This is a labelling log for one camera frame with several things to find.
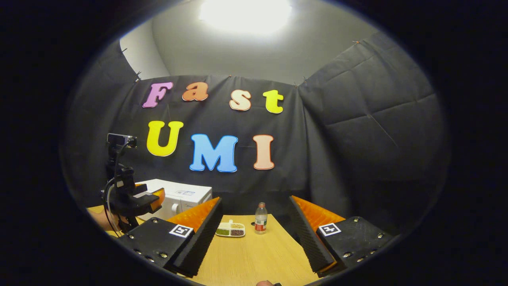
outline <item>foam letter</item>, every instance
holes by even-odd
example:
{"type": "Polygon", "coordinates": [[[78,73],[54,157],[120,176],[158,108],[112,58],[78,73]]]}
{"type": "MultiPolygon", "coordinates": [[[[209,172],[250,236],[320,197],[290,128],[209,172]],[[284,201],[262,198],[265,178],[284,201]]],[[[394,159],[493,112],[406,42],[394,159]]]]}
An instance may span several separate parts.
{"type": "Polygon", "coordinates": [[[161,147],[158,144],[158,138],[161,134],[161,128],[164,127],[163,121],[150,121],[148,123],[148,138],[146,139],[146,148],[148,151],[156,156],[166,157],[171,155],[176,149],[176,143],[178,141],[178,132],[183,127],[183,123],[180,121],[171,121],[168,123],[170,128],[168,144],[165,147],[161,147]]]}
{"type": "Polygon", "coordinates": [[[270,142],[273,137],[270,135],[256,135],[252,138],[258,146],[258,158],[254,164],[254,169],[269,170],[275,167],[275,164],[270,159],[270,142]]]}
{"type": "Polygon", "coordinates": [[[189,168],[193,171],[203,171],[202,158],[205,159],[206,166],[213,170],[220,158],[220,164],[217,166],[219,172],[236,172],[235,166],[235,144],[238,138],[235,136],[223,136],[215,149],[212,147],[210,139],[205,134],[194,134],[191,136],[194,141],[194,160],[189,168]]]}
{"type": "Polygon", "coordinates": [[[271,113],[281,113],[283,108],[277,106],[277,100],[283,100],[284,96],[279,94],[279,91],[272,90],[264,92],[263,96],[266,97],[266,110],[271,113]]]}
{"type": "Polygon", "coordinates": [[[144,108],[156,107],[157,102],[155,101],[157,98],[162,100],[166,91],[170,90],[173,87],[172,82],[163,82],[163,83],[154,83],[152,84],[152,89],[150,94],[148,95],[148,99],[145,103],[143,103],[144,108]]]}
{"type": "Polygon", "coordinates": [[[234,90],[231,92],[231,98],[233,100],[229,101],[229,106],[231,109],[235,110],[249,110],[250,108],[250,93],[248,91],[243,90],[234,90]]]}
{"type": "Polygon", "coordinates": [[[187,86],[187,91],[182,94],[182,99],[185,101],[202,101],[208,97],[207,91],[208,85],[206,83],[194,82],[187,86]]]}

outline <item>white wall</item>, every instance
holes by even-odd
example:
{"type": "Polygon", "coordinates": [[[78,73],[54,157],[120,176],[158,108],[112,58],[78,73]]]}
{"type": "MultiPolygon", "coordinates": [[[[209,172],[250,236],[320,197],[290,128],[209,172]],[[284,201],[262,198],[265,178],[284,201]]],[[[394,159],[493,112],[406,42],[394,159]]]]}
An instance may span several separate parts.
{"type": "Polygon", "coordinates": [[[152,19],[139,25],[120,39],[120,48],[127,62],[141,79],[169,76],[155,41],[153,40],[152,19]]]}
{"type": "Polygon", "coordinates": [[[377,32],[360,15],[317,0],[290,0],[288,22],[273,33],[223,31],[199,19],[203,2],[182,2],[153,19],[153,38],[171,75],[231,74],[301,84],[353,41],[377,32]]]}

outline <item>wooden table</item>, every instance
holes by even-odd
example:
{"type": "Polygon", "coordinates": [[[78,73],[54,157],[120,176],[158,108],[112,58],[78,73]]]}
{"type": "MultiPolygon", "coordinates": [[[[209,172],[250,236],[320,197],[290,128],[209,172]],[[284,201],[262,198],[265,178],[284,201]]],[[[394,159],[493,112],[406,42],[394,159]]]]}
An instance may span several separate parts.
{"type": "MultiPolygon", "coordinates": [[[[100,212],[102,206],[89,208],[100,212]]],[[[271,215],[263,235],[254,232],[254,215],[224,215],[221,222],[243,223],[241,238],[215,235],[199,268],[189,280],[208,286],[255,286],[269,280],[282,286],[299,286],[318,280],[298,244],[271,215]]]]}

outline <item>brown beans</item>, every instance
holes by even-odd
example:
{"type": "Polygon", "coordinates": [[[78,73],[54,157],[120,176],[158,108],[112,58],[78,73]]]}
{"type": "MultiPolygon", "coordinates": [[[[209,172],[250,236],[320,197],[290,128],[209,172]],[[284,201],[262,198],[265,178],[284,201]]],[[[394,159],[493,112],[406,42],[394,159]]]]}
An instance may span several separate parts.
{"type": "Polygon", "coordinates": [[[232,236],[242,236],[243,230],[231,230],[231,235],[232,236]]]}

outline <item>white box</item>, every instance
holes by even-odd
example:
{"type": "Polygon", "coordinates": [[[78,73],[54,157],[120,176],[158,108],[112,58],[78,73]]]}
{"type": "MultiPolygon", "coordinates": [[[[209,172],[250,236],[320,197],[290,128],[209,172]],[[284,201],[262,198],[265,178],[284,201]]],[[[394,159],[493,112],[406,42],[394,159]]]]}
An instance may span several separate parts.
{"type": "MultiPolygon", "coordinates": [[[[212,199],[212,187],[180,184],[159,179],[136,182],[136,184],[146,184],[148,193],[153,193],[160,188],[164,188],[164,192],[166,194],[166,198],[164,199],[160,210],[153,214],[147,213],[138,216],[144,220],[151,217],[158,217],[160,219],[167,220],[183,211],[212,199]]],[[[137,194],[135,197],[140,197],[145,193],[146,192],[137,194]]]]}

